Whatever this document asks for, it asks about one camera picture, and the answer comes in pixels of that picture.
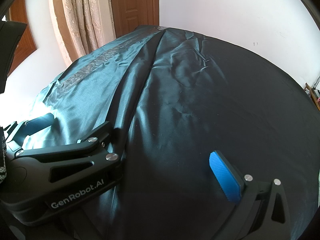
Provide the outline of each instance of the wall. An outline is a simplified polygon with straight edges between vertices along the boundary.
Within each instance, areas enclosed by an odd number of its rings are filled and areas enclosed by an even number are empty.
[[[303,88],[320,75],[320,31],[300,0],[159,0],[159,10],[161,26],[251,50]]]
[[[27,57],[8,77],[0,102],[0,125],[22,121],[28,105],[59,73],[66,69],[56,41],[48,0],[26,0],[26,10],[37,50]]]

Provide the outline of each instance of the curtain fold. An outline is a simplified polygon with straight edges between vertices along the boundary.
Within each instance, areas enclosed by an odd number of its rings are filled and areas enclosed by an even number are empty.
[[[49,0],[49,7],[67,66],[116,38],[111,0]]]

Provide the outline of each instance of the door panel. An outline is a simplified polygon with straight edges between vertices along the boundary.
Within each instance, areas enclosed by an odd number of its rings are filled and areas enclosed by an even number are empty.
[[[116,36],[143,24],[159,25],[159,0],[111,0]]]

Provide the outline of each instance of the blue gripper pad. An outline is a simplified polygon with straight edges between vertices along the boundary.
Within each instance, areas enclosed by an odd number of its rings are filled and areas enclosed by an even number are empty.
[[[241,200],[241,186],[230,170],[232,169],[231,165],[227,160],[223,160],[223,157],[216,151],[210,154],[209,164],[227,199],[231,202],[239,203]]]

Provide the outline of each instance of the silver screw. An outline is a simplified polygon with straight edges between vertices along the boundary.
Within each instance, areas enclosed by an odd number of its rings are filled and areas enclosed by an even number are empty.
[[[96,142],[97,140],[98,140],[97,137],[90,137],[90,138],[88,139],[88,142]]]
[[[20,154],[23,154],[23,150],[17,151],[16,155],[19,156]]]
[[[116,159],[118,159],[118,155],[116,153],[109,153],[106,155],[106,159],[108,161],[115,161]]]
[[[279,186],[281,184],[281,181],[279,179],[274,179],[274,184],[276,184],[277,186]]]
[[[244,176],[244,179],[245,179],[246,181],[252,181],[252,180],[253,180],[253,177],[252,177],[250,174],[246,174],[246,175]]]

